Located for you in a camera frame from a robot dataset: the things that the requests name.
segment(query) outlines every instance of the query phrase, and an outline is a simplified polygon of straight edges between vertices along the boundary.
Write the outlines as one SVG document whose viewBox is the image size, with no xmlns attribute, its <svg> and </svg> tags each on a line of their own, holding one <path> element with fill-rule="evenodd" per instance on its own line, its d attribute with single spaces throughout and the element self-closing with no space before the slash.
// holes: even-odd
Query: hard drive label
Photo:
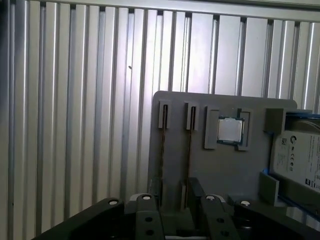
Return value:
<svg viewBox="0 0 320 240">
<path fill-rule="evenodd" d="M 284 131 L 273 147 L 274 173 L 320 193 L 320 135 Z"/>
</svg>

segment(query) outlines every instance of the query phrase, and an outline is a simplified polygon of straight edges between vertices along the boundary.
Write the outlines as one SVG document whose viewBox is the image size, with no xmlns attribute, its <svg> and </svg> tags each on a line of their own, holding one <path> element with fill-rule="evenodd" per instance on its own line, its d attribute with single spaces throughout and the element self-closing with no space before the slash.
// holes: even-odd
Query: corrugated metal wall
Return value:
<svg viewBox="0 0 320 240">
<path fill-rule="evenodd" d="M 295 99 L 319 113 L 317 12 L 163 2 L 16 0 L 3 10 L 1 240 L 29 240 L 105 197 L 145 192 L 158 90 Z"/>
</svg>

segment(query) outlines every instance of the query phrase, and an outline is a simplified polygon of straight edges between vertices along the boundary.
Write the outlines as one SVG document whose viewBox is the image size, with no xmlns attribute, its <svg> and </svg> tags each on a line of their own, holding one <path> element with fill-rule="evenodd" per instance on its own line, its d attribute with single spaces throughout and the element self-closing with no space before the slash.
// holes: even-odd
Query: aluminum panel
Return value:
<svg viewBox="0 0 320 240">
<path fill-rule="evenodd" d="M 140 162 L 138 168 L 137 192 L 143 193 L 147 189 L 148 163 L 150 146 L 151 107 L 153 94 L 153 70 L 155 60 L 157 11 L 148 10 L 145 37 L 145 66 L 143 81 L 143 100 L 141 103 L 141 141 L 139 147 Z"/>
<path fill-rule="evenodd" d="M 155 46 L 154 46 L 154 62 L 153 62 L 153 88 L 152 92 L 155 94 L 160 90 L 160 70 L 161 70 L 161 44 L 163 37 L 163 16 L 156 16 L 155 26 Z"/>
<path fill-rule="evenodd" d="M 85 88 L 85 121 L 83 137 L 83 179 L 82 206 L 86 209 L 92 205 L 93 167 L 95 141 L 96 81 L 98 56 L 99 7 L 89 7 L 88 50 Z"/>
<path fill-rule="evenodd" d="M 43 82 L 42 232 L 53 227 L 58 4 L 46 4 Z"/>
<path fill-rule="evenodd" d="M 270 68 L 268 78 L 268 98 L 275 98 L 277 95 L 277 84 L 279 75 L 279 61 L 281 49 L 282 21 L 275 20 L 272 25 L 272 44 L 270 54 Z"/>
<path fill-rule="evenodd" d="M 70 4 L 88 4 L 88 0 L 68 0 Z M 239 16 L 245 18 L 278 19 L 298 22 L 320 22 L 320 15 L 317 11 L 276 8 L 259 5 L 229 4 L 209 1 L 182 1 L 182 0 L 91 0 L 91 5 L 109 6 L 131 9 L 151 9 L 192 12 L 202 14 L 217 14 L 228 16 Z"/>
<path fill-rule="evenodd" d="M 220 16 L 215 94 L 235 95 L 240 17 Z"/>
<path fill-rule="evenodd" d="M 64 220 L 67 105 L 69 83 L 70 5 L 62 3 L 59 15 L 58 69 L 56 83 L 56 139 L 53 225 Z"/>
<path fill-rule="evenodd" d="M 110 196 L 116 9 L 105 8 L 97 201 Z"/>
<path fill-rule="evenodd" d="M 139 145 L 141 141 L 141 78 L 144 37 L 144 10 L 134 10 L 132 78 L 129 115 L 129 140 L 125 199 L 137 193 L 138 167 L 140 164 Z"/>
<path fill-rule="evenodd" d="M 117 50 L 116 50 L 116 70 L 115 70 L 115 92 L 114 110 L 112 120 L 112 140 L 110 158 L 110 183 L 109 196 L 120 197 L 121 184 L 121 159 L 122 159 L 122 136 L 124 122 L 124 95 L 126 79 L 126 55 L 128 37 L 128 13 L 127 8 L 120 8 L 118 13 L 117 28 Z"/>
<path fill-rule="evenodd" d="M 162 41 L 161 41 L 161 59 L 160 59 L 160 89 L 168 91 L 172 89 L 170 80 L 170 62 L 171 62 L 171 38 L 172 38 L 173 13 L 164 11 L 162 18 Z"/>
<path fill-rule="evenodd" d="M 14 199 L 13 199 L 13 238 L 26 238 L 26 194 L 27 187 L 27 84 L 28 84 L 28 22 L 29 2 L 19 1 L 15 6 L 14 41 Z"/>
<path fill-rule="evenodd" d="M 192 14 L 188 92 L 209 93 L 213 16 Z"/>
<path fill-rule="evenodd" d="M 319 47 L 320 47 L 320 24 L 311 23 L 309 27 L 305 80 L 303 87 L 303 109 L 316 111 L 316 105 L 319 99 L 317 81 L 318 65 L 319 65 Z"/>
<path fill-rule="evenodd" d="M 246 21 L 242 96 L 262 96 L 267 25 L 267 19 L 248 18 Z"/>
<path fill-rule="evenodd" d="M 172 91 L 183 92 L 183 59 L 186 14 L 176 12 L 174 15 Z"/>
<path fill-rule="evenodd" d="M 26 154 L 26 239 L 36 231 L 36 191 L 38 158 L 38 84 L 40 52 L 40 3 L 29 2 L 29 56 L 27 84 L 27 154 Z"/>
<path fill-rule="evenodd" d="M 87 37 L 87 6 L 75 7 L 75 63 L 72 83 L 71 150 L 70 150 L 70 216 L 81 211 L 83 183 L 84 90 Z"/>
<path fill-rule="evenodd" d="M 295 68 L 295 86 L 293 99 L 296 101 L 299 109 L 303 107 L 304 98 L 304 82 L 305 82 L 305 69 L 307 59 L 307 47 L 309 36 L 309 22 L 301 22 L 299 26 L 299 39 L 298 39 L 298 53 Z"/>
<path fill-rule="evenodd" d="M 279 71 L 275 95 L 279 99 L 288 99 L 290 96 L 294 35 L 295 23 L 293 21 L 284 21 L 282 23 Z"/>
</svg>

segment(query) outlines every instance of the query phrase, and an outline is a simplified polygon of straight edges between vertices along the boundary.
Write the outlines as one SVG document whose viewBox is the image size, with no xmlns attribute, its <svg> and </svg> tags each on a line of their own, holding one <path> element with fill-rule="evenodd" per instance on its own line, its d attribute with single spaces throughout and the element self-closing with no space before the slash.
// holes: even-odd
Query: gray plastic panel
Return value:
<svg viewBox="0 0 320 240">
<path fill-rule="evenodd" d="M 198 124 L 192 136 L 189 176 L 197 177 L 207 194 L 249 196 L 256 199 L 259 191 L 259 174 L 268 167 L 272 142 L 270 135 L 264 132 L 266 108 L 296 109 L 296 102 L 259 97 L 157 92 L 152 102 L 149 182 L 159 172 L 162 141 L 159 109 L 163 101 L 171 103 L 172 113 L 168 119 L 170 128 L 165 132 L 164 142 L 163 187 L 166 191 L 162 196 L 163 207 L 166 210 L 180 208 L 181 182 L 186 178 L 188 164 L 190 131 L 186 126 L 190 103 L 196 106 Z M 213 115 L 208 116 L 207 109 L 214 110 Z M 214 142 L 214 135 L 217 134 L 217 129 L 213 126 L 216 124 L 216 113 L 217 117 L 236 118 L 240 112 L 247 115 L 245 121 L 249 119 L 249 122 L 244 124 L 243 130 L 246 146 Z"/>
</svg>

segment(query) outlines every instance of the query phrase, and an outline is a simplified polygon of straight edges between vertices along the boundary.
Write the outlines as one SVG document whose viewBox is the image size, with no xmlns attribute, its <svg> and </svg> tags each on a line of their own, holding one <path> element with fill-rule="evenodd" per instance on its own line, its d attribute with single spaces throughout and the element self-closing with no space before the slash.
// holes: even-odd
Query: screw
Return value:
<svg viewBox="0 0 320 240">
<path fill-rule="evenodd" d="M 248 207 L 250 205 L 250 202 L 248 201 L 242 201 L 241 202 L 242 205 L 245 205 L 246 207 Z"/>
<path fill-rule="evenodd" d="M 206 196 L 206 199 L 208 199 L 208 200 L 210 200 L 210 201 L 213 201 L 213 200 L 215 200 L 215 197 L 214 196 Z"/>
<path fill-rule="evenodd" d="M 116 205 L 118 203 L 118 201 L 110 201 L 109 204 L 110 205 Z"/>
</svg>

